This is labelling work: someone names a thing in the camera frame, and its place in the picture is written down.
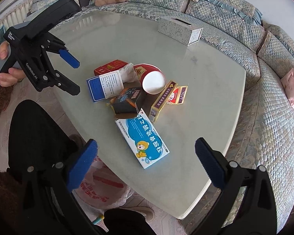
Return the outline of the person's left hand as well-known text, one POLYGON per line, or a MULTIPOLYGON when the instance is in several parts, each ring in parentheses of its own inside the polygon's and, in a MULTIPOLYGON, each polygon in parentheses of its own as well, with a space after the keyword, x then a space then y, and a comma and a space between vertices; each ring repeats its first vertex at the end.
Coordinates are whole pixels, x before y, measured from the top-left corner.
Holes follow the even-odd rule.
MULTIPOLYGON (((6 41, 0 45, 0 60, 4 60, 8 56, 8 47, 9 43, 6 41)), ((26 75, 23 70, 11 67, 8 73, 0 73, 0 86, 11 87, 24 78, 26 78, 26 75)))

